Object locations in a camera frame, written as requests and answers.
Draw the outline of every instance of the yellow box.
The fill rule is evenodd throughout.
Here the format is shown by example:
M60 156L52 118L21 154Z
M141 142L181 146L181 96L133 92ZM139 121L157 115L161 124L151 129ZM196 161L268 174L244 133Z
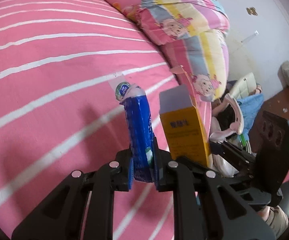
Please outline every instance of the yellow box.
M185 85L160 93L160 119L174 160L186 156L206 167L210 165L206 130Z

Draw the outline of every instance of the white wall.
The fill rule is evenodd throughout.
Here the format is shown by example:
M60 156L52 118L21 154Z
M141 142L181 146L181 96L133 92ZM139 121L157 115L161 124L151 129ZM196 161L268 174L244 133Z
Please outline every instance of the white wall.
M253 72L265 99L283 89L278 77L281 64L289 60L289 0L219 0L231 24L227 45L229 80ZM258 16L246 8L255 7ZM244 46L241 41L255 31L259 35Z

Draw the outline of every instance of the silver rivet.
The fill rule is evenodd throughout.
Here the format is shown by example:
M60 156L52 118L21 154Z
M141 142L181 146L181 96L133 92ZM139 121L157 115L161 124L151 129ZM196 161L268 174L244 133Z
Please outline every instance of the silver rivet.
M215 172L214 171L207 171L206 172L206 176L208 177L208 178L215 178Z
M176 167L178 167L178 163L175 162L175 161L170 161L170 162L168 163L168 165L169 165L169 167L171 167L171 168L176 168Z
M76 170L76 171L73 171L71 173L71 176L74 177L74 178L79 178L81 176L81 174L82 174L81 171Z
M113 161L113 162L110 162L109 166L111 168L117 168L117 167L119 167L119 163L117 161Z

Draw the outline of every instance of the blue plastic wrapper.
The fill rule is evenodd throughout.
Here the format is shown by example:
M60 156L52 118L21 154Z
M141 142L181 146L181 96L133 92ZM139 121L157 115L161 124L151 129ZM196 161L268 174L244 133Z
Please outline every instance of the blue plastic wrapper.
M123 98L120 104L124 106L126 113L133 154L134 178L138 181L153 182L154 133L148 99L140 87L130 87L129 89L135 90L135 92L129 93L130 91L128 91L126 93L124 91L122 94L126 95L126 98Z

